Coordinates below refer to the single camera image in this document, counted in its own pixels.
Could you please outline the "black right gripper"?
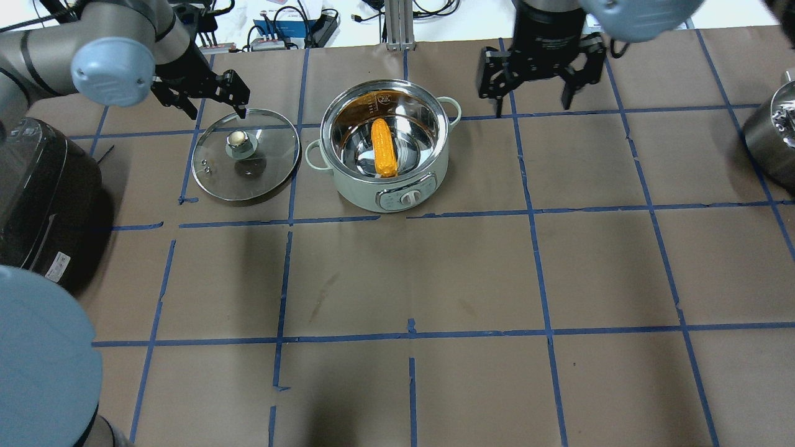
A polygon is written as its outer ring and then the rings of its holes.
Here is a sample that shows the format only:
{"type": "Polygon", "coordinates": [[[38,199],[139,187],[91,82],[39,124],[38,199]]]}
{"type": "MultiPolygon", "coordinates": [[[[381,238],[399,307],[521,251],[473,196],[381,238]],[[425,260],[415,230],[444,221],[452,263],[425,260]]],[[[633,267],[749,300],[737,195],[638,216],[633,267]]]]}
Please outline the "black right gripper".
{"type": "Polygon", "coordinates": [[[578,1],[514,1],[513,45],[509,50],[483,48],[475,85],[479,98],[502,117],[506,96],[524,82],[559,76],[564,79],[560,102],[569,110],[586,85],[599,84],[607,59],[602,35],[581,38],[585,11],[578,1]],[[571,65],[580,55],[584,65],[571,65]]]}

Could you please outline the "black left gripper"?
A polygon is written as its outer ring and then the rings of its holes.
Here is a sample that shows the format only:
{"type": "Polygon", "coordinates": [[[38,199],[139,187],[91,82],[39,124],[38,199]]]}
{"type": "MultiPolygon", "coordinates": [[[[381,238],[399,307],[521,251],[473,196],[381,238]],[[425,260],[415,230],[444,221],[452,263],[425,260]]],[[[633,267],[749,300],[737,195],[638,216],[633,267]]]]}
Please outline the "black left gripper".
{"type": "Polygon", "coordinates": [[[177,59],[157,65],[155,74],[152,93],[158,102],[183,111],[191,120],[197,119],[198,111],[190,98],[223,102],[239,118],[247,118],[250,88],[233,69],[224,71],[220,77],[213,73],[195,43],[190,43],[177,59]]]}

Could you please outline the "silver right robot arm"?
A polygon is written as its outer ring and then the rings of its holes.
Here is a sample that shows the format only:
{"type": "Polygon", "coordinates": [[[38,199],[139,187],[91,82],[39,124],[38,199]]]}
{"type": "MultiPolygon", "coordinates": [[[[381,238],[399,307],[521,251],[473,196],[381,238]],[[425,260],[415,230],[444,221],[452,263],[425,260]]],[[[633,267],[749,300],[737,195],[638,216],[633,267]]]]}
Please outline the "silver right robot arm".
{"type": "Polygon", "coordinates": [[[502,102],[520,85],[560,78],[562,108],[585,86],[598,84],[607,57],[620,58],[616,43],[649,42],[678,28],[699,1],[517,1],[509,49],[484,47],[475,76],[478,96],[502,102]]]}

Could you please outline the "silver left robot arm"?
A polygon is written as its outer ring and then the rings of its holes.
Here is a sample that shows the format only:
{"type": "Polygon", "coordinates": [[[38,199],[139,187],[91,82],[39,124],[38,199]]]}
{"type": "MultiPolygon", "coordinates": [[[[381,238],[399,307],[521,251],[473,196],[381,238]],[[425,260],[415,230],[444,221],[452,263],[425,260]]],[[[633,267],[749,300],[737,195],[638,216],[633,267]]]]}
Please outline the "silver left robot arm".
{"type": "MultiPolygon", "coordinates": [[[[131,107],[150,93],[197,116],[193,99],[247,115],[250,88],[213,73],[167,1],[80,1],[74,22],[2,29],[2,148],[32,105],[80,93],[131,107]]],[[[2,445],[128,446],[99,413],[103,361],[86,312],[61,285],[2,262],[2,445]]]]}

